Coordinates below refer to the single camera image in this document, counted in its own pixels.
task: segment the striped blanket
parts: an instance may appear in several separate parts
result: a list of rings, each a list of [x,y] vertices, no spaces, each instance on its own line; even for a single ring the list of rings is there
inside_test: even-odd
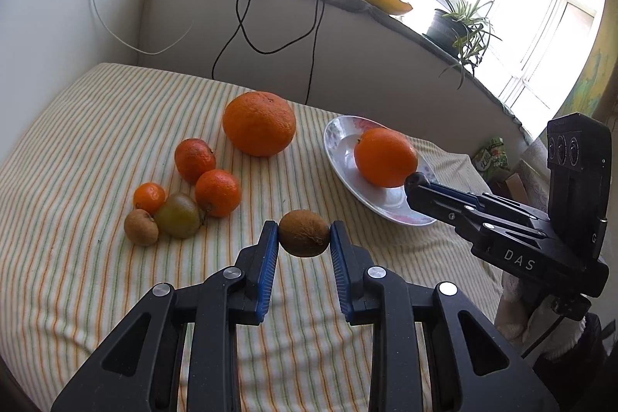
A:
[[[388,222],[345,189],[322,145],[336,114],[293,103],[297,134],[283,153],[257,159],[234,149],[221,115],[245,91],[101,64],[53,101],[0,168],[0,354],[41,410],[154,284],[202,282],[255,243],[265,220],[292,209],[343,220],[352,242],[376,263],[421,285],[453,281],[493,319],[499,272],[474,258],[452,228]],[[138,185],[156,181],[168,193],[190,193],[173,160],[188,137],[204,139],[217,166],[239,178],[241,206],[230,218],[209,220],[193,238],[132,246],[122,222]],[[467,156],[412,141],[441,183],[487,190]],[[329,254],[280,253],[265,322],[238,330],[243,410],[365,411],[371,350],[371,329],[349,327],[340,313]],[[189,351],[186,344],[179,410]]]

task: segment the kiwi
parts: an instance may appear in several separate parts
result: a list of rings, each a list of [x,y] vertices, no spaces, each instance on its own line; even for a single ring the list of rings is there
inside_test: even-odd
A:
[[[159,228],[146,210],[133,210],[124,219],[124,233],[133,244],[149,246],[159,239]]]
[[[326,250],[330,241],[329,225],[309,210],[293,210],[279,222],[279,243],[295,257],[317,257]]]
[[[170,194],[154,215],[159,229],[178,239],[190,238],[200,228],[197,203],[183,193]]]

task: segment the green fruit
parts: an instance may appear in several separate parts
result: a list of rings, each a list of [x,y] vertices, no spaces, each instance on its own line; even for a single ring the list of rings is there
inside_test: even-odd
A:
[[[154,221],[159,229],[178,239],[190,238],[202,224],[197,204],[182,193],[170,194],[155,213]]]

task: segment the camera lens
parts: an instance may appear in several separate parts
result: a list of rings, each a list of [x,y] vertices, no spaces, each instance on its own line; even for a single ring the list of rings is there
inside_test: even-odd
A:
[[[579,160],[579,144],[575,137],[571,138],[571,143],[569,144],[569,159],[572,166],[577,165],[577,160]]]
[[[567,160],[567,141],[564,139],[562,135],[558,137],[558,163],[564,165],[564,162]]]
[[[549,154],[549,159],[554,159],[555,156],[555,142],[554,137],[549,139],[549,147],[547,148],[547,152]]]

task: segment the white wall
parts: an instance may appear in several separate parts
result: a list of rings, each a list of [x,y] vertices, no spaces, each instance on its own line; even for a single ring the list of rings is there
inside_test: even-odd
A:
[[[192,20],[187,36],[165,53],[140,55],[140,65],[209,78],[212,63],[238,26],[236,0],[149,0],[141,41],[161,48],[175,41]],[[257,47],[282,46],[302,35],[314,18],[315,0],[253,0],[246,31]],[[220,59],[215,78],[267,90],[303,103],[313,37],[274,55],[259,55],[238,35]],[[493,136],[505,140],[509,160],[527,147],[500,105],[410,39],[367,14],[327,4],[316,44],[309,105],[367,117],[389,128],[424,138],[454,153],[474,155]]]
[[[97,0],[124,40],[138,41],[143,0]],[[67,85],[102,61],[137,55],[101,26],[89,0],[0,0],[0,163]]]

